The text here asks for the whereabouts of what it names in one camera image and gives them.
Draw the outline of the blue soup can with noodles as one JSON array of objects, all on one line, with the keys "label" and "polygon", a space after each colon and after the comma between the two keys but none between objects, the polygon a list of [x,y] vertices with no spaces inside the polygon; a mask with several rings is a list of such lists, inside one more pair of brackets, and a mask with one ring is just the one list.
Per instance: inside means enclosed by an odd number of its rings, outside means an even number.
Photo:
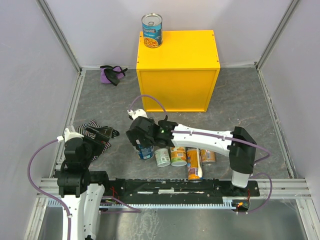
[{"label": "blue soup can with noodles", "polygon": [[149,13],[142,17],[142,34],[144,45],[158,48],[163,43],[163,18],[157,13]]}]

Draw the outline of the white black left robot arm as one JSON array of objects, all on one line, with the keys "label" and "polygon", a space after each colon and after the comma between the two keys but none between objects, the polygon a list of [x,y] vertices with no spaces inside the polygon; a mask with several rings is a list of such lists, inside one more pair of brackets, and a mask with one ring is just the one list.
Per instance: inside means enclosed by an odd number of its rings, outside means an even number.
[{"label": "white black left robot arm", "polygon": [[113,135],[111,127],[87,126],[91,138],[75,129],[64,130],[64,161],[57,177],[58,194],[65,206],[62,219],[64,240],[94,240],[99,231],[100,202],[109,188],[106,171],[90,171],[94,157],[100,156]]}]

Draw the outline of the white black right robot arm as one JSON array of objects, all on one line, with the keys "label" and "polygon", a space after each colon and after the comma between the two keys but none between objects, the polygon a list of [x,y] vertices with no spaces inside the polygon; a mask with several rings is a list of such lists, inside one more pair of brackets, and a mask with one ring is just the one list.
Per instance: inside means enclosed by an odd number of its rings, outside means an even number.
[{"label": "white black right robot arm", "polygon": [[238,188],[246,188],[253,173],[257,144],[242,127],[212,131],[188,127],[167,118],[156,123],[151,118],[139,116],[131,123],[126,136],[135,148],[138,145],[144,148],[187,147],[226,156],[232,169],[231,183]]}]

